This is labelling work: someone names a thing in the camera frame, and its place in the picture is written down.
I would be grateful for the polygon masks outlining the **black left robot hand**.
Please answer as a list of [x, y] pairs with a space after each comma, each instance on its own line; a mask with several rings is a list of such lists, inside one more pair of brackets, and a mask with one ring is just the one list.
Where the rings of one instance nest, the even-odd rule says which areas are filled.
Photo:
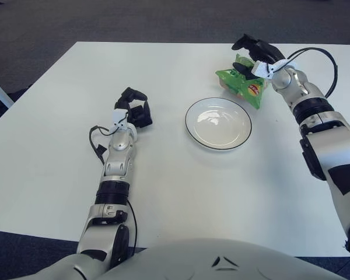
[[131, 87], [127, 87], [122, 92], [114, 108], [127, 110], [127, 121], [136, 128], [143, 128], [152, 124], [148, 97]]

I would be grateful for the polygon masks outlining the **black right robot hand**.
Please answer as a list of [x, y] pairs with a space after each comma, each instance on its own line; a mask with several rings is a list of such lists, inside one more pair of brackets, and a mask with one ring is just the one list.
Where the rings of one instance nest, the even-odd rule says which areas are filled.
[[274, 71], [278, 69], [278, 66], [275, 66], [275, 64], [285, 60], [285, 56], [278, 48], [248, 34], [244, 34], [232, 45], [232, 50], [242, 48], [249, 51], [249, 56], [255, 64], [249, 68], [239, 62], [234, 62], [233, 67], [245, 75], [247, 79], [272, 79]]

